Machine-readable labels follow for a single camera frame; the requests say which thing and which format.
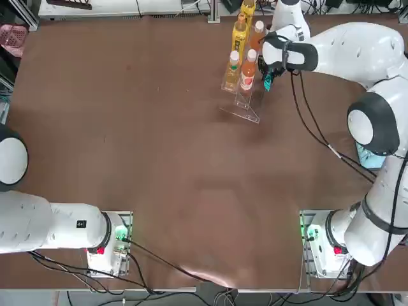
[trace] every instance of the cable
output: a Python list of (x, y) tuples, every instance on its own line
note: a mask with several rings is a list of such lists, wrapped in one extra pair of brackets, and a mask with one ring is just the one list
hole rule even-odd
[(106, 273), (104, 271), (99, 271), (99, 270), (95, 270), (95, 269), (91, 269), (91, 268), (82, 268), (82, 267), (79, 267), (79, 266), (67, 265), (65, 263), (61, 263), (59, 261), (56, 261), (56, 260), (50, 259), (48, 257), (45, 257), (44, 255), (41, 255), (41, 254), (38, 254), (38, 257), (40, 257), (41, 260), (48, 261), (49, 263), (53, 263), (53, 264), (56, 264), (56, 265), (62, 265), (65, 268), (71, 268), (71, 269), (75, 269), (75, 270), (82, 270), (82, 271), (87, 271), (87, 272), (95, 272), (95, 273), (103, 274), (103, 275), (106, 275), (106, 276), (113, 277), (114, 279), (119, 279), (121, 281), (128, 282), (130, 284), (135, 284), (137, 286), (140, 286), (140, 287), (144, 288), (144, 286), (142, 284), (138, 283), (138, 282), (135, 282), (135, 281), (129, 280), (129, 279), (124, 279), (123, 277), (119, 277), (119, 276), (116, 276), (116, 275), (113, 275), (113, 274), (110, 274), (110, 273)]
[[(302, 74), (301, 71), (299, 71), (299, 75), (300, 75), (300, 85), (302, 86), (303, 99), (305, 100), (305, 104), (306, 104), (307, 110), (309, 111), (310, 116), (312, 117), (313, 122), (314, 122), (314, 124), (315, 124), (317, 130), (319, 131), (319, 134), (320, 134), (321, 138), (322, 138), (323, 141), (326, 143), (326, 145), (329, 145), (329, 142), (328, 142), (327, 139), (323, 136), (323, 134), (322, 134), (322, 132), (321, 132), (321, 130), (320, 130), (319, 124), (317, 124), (317, 120), (316, 120), (315, 116), (313, 115), (313, 112), (312, 112), (312, 109), (311, 109), (311, 107), (310, 107), (310, 105), (309, 105), (309, 102), (307, 101), (307, 98), (306, 98), (306, 90), (305, 90), (305, 84), (304, 84), (304, 82), (303, 82), (303, 74)], [(355, 161), (353, 158), (351, 158), (351, 157), (349, 157), (349, 156), (347, 156), (347, 155), (345, 155), (345, 154), (343, 154), (343, 153), (341, 153), (341, 152), (339, 152), (339, 151), (337, 151), (337, 153), (339, 153), (340, 156), (342, 156), (342, 157), (348, 159), (348, 160), (351, 161), (352, 163), (354, 163), (354, 164), (356, 164), (357, 166), (359, 166), (362, 170), (365, 170), (365, 171), (369, 172), (369, 174), (373, 175), (374, 177), (377, 177), (377, 175), (376, 175), (373, 171), (371, 171), (370, 169), (364, 167), (362, 164), (358, 163), (358, 162)]]
[(184, 10), (188, 9), (188, 8), (192, 8), (193, 6), (195, 6), (197, 3), (199, 3), (201, 0), (197, 0), (194, 3), (187, 5), (185, 8), (182, 8), (177, 14), (176, 17), (180, 15), (180, 13), (182, 13)]
[(72, 304), (71, 297), (70, 297), (70, 295), (69, 295), (69, 291), (68, 291), (68, 290), (67, 290), (67, 292), (66, 292), (66, 297), (68, 298), (69, 306), (74, 306), (74, 305)]
[[(134, 299), (134, 300), (126, 300), (126, 301), (127, 301), (127, 302), (140, 302), (140, 303), (137, 303), (137, 304), (136, 304), (136, 305), (139, 305), (139, 304), (141, 304), (141, 303), (143, 303), (143, 302), (156, 301), (156, 300), (160, 300), (160, 299), (162, 299), (162, 298), (167, 298), (167, 297), (173, 296), (173, 295), (193, 295), (193, 296), (197, 297), (200, 301), (202, 301), (206, 306), (212, 306), (211, 304), (207, 303), (207, 302), (206, 302), (201, 296), (199, 296), (197, 293), (193, 293), (193, 292), (172, 292), (172, 293), (169, 293), (168, 295), (161, 295), (161, 296), (157, 296), (157, 297), (149, 298), (149, 299), (142, 298), (142, 299)], [(119, 300), (119, 299), (117, 299), (117, 300), (112, 300), (112, 301), (109, 301), (109, 302), (105, 302), (105, 303), (99, 304), (98, 306), (105, 306), (105, 305), (109, 305), (109, 304), (111, 304), (111, 303), (119, 303), (119, 302), (122, 302), (122, 301), (123, 301), (122, 299), (121, 299), (121, 300)]]
[(163, 263), (166, 263), (167, 265), (171, 266), (172, 268), (176, 269), (177, 271), (180, 271), (181, 273), (183, 273), (183, 274), (185, 274), (185, 275), (187, 275), (187, 276), (190, 276), (190, 277), (192, 277), (192, 278), (194, 278), (194, 279), (196, 279), (196, 280), (198, 280), (198, 281), (209, 282), (208, 279), (203, 279), (202, 277), (199, 277), (199, 276), (196, 276), (196, 275), (194, 275), (194, 274), (191, 274), (191, 273), (185, 271), (183, 268), (181, 268), (181, 267), (179, 267), (179, 266), (177, 266), (177, 265), (174, 265), (174, 264), (170, 263), (169, 261), (167, 261), (167, 260), (163, 259), (162, 257), (160, 257), (160, 256), (158, 256), (158, 255), (156, 255), (156, 254), (154, 254), (153, 252), (151, 252), (150, 250), (146, 249), (144, 246), (138, 244), (137, 242), (134, 242), (134, 241), (132, 241), (132, 240), (130, 240), (130, 239), (127, 239), (127, 238), (122, 239), (122, 241), (123, 241), (123, 242), (129, 242), (129, 243), (131, 243), (131, 244), (137, 246), (139, 249), (142, 249), (143, 251), (149, 253), (150, 255), (152, 255), (153, 257), (155, 257), (156, 259), (162, 261)]
[(354, 14), (359, 8), (360, 8), (360, 4), (356, 7), (356, 9), (354, 11), (352, 11), (351, 13)]
[(258, 1), (258, 4), (259, 4), (259, 7), (261, 8), (262, 16), (265, 16), (265, 13), (264, 13), (264, 11), (263, 11), (263, 7), (262, 7), (262, 4), (261, 4), (261, 1)]
[[(31, 255), (31, 257), (33, 258), (33, 260), (37, 261), (40, 265), (44, 266), (44, 267), (47, 268), (48, 270), (58, 271), (58, 272), (62, 272), (62, 273), (68, 273), (68, 274), (71, 274), (72, 276), (75, 276), (78, 280), (80, 280), (83, 284), (85, 284), (90, 290), (93, 290), (94, 292), (101, 293), (101, 294), (109, 293), (109, 294), (111, 294), (111, 295), (122, 295), (122, 294), (123, 294), (123, 292), (122, 292), (122, 293), (114, 293), (114, 292), (111, 292), (109, 289), (107, 289), (106, 287), (104, 287), (104, 285), (102, 285), (102, 283), (101, 283), (100, 281), (94, 279), (93, 277), (91, 277), (91, 276), (89, 276), (89, 275), (86, 275), (86, 274), (80, 273), (80, 272), (70, 271), (70, 270), (68, 270), (67, 268), (64, 268), (62, 265), (60, 265), (60, 267), (63, 268), (64, 270), (58, 269), (58, 268), (53, 267), (53, 266), (48, 266), (48, 265), (42, 263), (41, 260), (38, 259), (36, 256)], [(86, 278), (88, 278), (88, 279), (93, 280), (94, 282), (96, 282), (97, 284), (99, 284), (99, 285), (103, 288), (103, 290), (105, 290), (105, 291), (100, 291), (100, 290), (96, 289), (94, 286), (88, 284), (88, 283), (85, 282), (83, 279), (81, 279), (78, 275), (81, 275), (81, 276), (83, 276), (83, 277), (86, 277)]]
[(140, 302), (137, 302), (134, 306), (138, 306), (139, 304), (143, 303), (144, 301), (148, 300), (152, 295), (148, 294), (143, 300), (141, 300)]
[(140, 18), (142, 18), (143, 16), (142, 16), (142, 14), (140, 13), (140, 9), (139, 9), (139, 1), (138, 1), (138, 0), (136, 0), (136, 4), (138, 5), (139, 17), (140, 17)]
[(282, 299), (284, 300), (284, 303), (282, 303), (280, 306), (284, 305), (285, 303), (289, 303), (289, 304), (293, 304), (293, 305), (303, 305), (303, 304), (307, 304), (307, 303), (310, 303), (310, 302), (314, 302), (314, 301), (321, 300), (321, 299), (324, 298), (325, 296), (329, 295), (330, 291), (333, 289), (333, 287), (334, 287), (334, 285), (336, 284), (336, 282), (340, 279), (340, 277), (342, 276), (342, 273), (343, 273), (344, 269), (346, 269), (346, 267), (348, 266), (348, 264), (349, 264), (350, 262), (351, 262), (351, 259), (349, 259), (349, 260), (344, 264), (344, 266), (342, 267), (342, 269), (341, 269), (340, 272), (339, 272), (339, 275), (338, 275), (338, 276), (336, 277), (336, 279), (333, 281), (333, 284), (331, 284), (330, 288), (329, 288), (325, 293), (323, 293), (321, 296), (319, 296), (318, 298), (313, 298), (313, 299), (311, 299), (311, 300), (309, 300), (309, 301), (303, 301), (303, 302), (290, 302), (290, 301), (288, 301), (288, 299), (289, 299), (291, 296), (289, 296), (289, 297), (287, 297), (287, 298), (283, 298), (283, 297), (281, 297), (281, 296), (279, 295), (280, 298), (282, 298)]
[(354, 292), (352, 293), (352, 295), (349, 298), (346, 298), (345, 300), (338, 300), (332, 296), (329, 296), (329, 298), (331, 298), (333, 301), (339, 302), (339, 303), (346, 303), (349, 300), (351, 300), (352, 298), (354, 298), (354, 296), (357, 294), (357, 290), (354, 290)]
[[(337, 153), (340, 157), (346, 156), (345, 154), (343, 154), (343, 153), (341, 153), (341, 152), (334, 151), (334, 149), (331, 147), (331, 145), (330, 145), (329, 143), (325, 143), (325, 142), (321, 141), (321, 140), (309, 129), (309, 127), (307, 126), (305, 120), (303, 119), (302, 113), (300, 112), (298, 100), (297, 100), (297, 97), (296, 97), (295, 84), (294, 84), (294, 81), (293, 81), (293, 74), (292, 74), (292, 73), (291, 73), (291, 85), (292, 85), (292, 93), (293, 93), (293, 99), (294, 99), (294, 101), (295, 101), (296, 111), (298, 112), (299, 118), (300, 118), (300, 120), (301, 120), (303, 126), (305, 127), (305, 129), (306, 129), (306, 130), (309, 132), (309, 134), (310, 134), (318, 143), (320, 143), (321, 145), (324, 145), (325, 147), (328, 147), (328, 148), (329, 148), (330, 150), (332, 150), (334, 153)], [(313, 118), (313, 120), (314, 120), (316, 126), (318, 126), (317, 121), (316, 121), (316, 119), (314, 118), (314, 116), (313, 116), (313, 114), (312, 114), (312, 112), (311, 112), (309, 103), (307, 103), (307, 106), (308, 106), (310, 115), (312, 116), (312, 118)], [(345, 159), (340, 158), (340, 160), (343, 161), (343, 162), (344, 162), (346, 165), (348, 165), (350, 168), (352, 168), (354, 171), (356, 171), (357, 173), (359, 173), (361, 176), (363, 176), (365, 179), (367, 179), (369, 182), (371, 182), (372, 184), (374, 183), (374, 181), (373, 181), (371, 178), (369, 178), (369, 177), (366, 176), (364, 173), (360, 172), (358, 169), (356, 169), (355, 167), (353, 167), (353, 166), (352, 166), (350, 163), (348, 163)]]
[(142, 284), (143, 284), (143, 286), (145, 287), (145, 289), (146, 289), (146, 291), (148, 292), (148, 294), (149, 294), (149, 295), (160, 295), (160, 294), (162, 294), (163, 292), (156, 292), (156, 291), (154, 291), (153, 289), (150, 289), (150, 288), (148, 287), (148, 285), (147, 285), (147, 283), (146, 283), (146, 281), (145, 281), (145, 278), (143, 277), (142, 269), (140, 268), (139, 262), (136, 260), (136, 258), (135, 258), (131, 253), (128, 253), (127, 255), (128, 255), (128, 256), (133, 260), (133, 262), (135, 263), (135, 265), (136, 265), (136, 267), (137, 267), (137, 269), (138, 269), (138, 273), (139, 273), (139, 276), (140, 276), (140, 280), (142, 281)]
[(196, 7), (197, 7), (197, 10), (198, 10), (198, 13), (199, 13), (200, 15), (203, 15), (202, 12), (201, 12), (201, 10), (200, 10), (200, 8), (198, 7), (198, 3), (196, 3)]

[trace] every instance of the pink basket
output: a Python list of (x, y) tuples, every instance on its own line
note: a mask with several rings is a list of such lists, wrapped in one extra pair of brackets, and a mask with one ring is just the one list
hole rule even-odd
[(3, 24), (0, 27), (0, 45), (15, 57), (22, 57), (27, 29), (21, 25)]

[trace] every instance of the red button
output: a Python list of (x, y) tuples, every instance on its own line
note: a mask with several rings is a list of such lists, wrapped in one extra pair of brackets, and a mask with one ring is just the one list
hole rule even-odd
[(334, 247), (333, 248), (333, 250), (334, 250), (334, 254), (342, 254), (342, 249), (341, 249), (341, 247)]

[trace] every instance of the table surface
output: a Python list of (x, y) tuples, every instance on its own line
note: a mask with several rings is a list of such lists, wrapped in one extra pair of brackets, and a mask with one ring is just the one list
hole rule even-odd
[[(287, 75), (266, 95), (259, 125), (220, 111), (219, 103), (233, 99), (220, 84), (234, 20), (52, 22), (31, 33), (8, 121), (30, 154), (19, 190), (49, 201), (131, 210), (136, 241), (225, 286), (296, 290), (299, 211), (346, 208), (370, 185), (307, 134)], [(309, 18), (313, 34), (348, 21), (408, 33), (387, 14)], [(326, 137), (355, 157), (346, 111), (363, 89), (332, 76), (304, 76)], [(296, 87), (300, 96), (298, 80)], [(196, 284), (133, 253), (150, 287)], [(81, 250), (45, 254), (85, 264)], [(362, 288), (408, 290), (401, 281), (407, 255), (407, 249), (392, 252)], [(1, 271), (0, 288), (83, 287), (27, 254), (1, 255)], [(138, 280), (133, 266), (129, 278)], [(313, 290), (327, 286), (312, 281)]]

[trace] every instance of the bottle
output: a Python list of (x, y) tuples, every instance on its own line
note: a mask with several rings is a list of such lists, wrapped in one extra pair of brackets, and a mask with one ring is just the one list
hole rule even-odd
[(240, 79), (240, 91), (242, 93), (249, 92), (254, 83), (254, 77), (256, 72), (256, 51), (250, 49), (248, 51), (247, 59), (242, 64), (241, 79)]
[(238, 15), (238, 21), (234, 24), (232, 31), (232, 49), (238, 51), (240, 60), (244, 58), (245, 38), (247, 34), (247, 25), (245, 24), (244, 14)]
[(239, 81), (239, 62), (240, 62), (240, 55), (238, 51), (234, 50), (231, 51), (229, 55), (229, 63), (227, 70), (225, 71), (225, 83), (224, 89), (230, 92), (236, 92), (237, 85)]
[(249, 46), (251, 49), (254, 49), (256, 53), (259, 54), (261, 51), (262, 47), (262, 41), (261, 39), (264, 37), (263, 35), (263, 22), (262, 21), (257, 21), (255, 23), (255, 31), (251, 36), (251, 39), (249, 41)]
[(256, 9), (255, 0), (244, 0), (241, 4), (241, 13), (245, 16), (245, 22), (247, 24), (247, 36), (245, 37), (245, 42), (248, 41), (249, 32), (251, 31), (252, 26), (252, 16)]

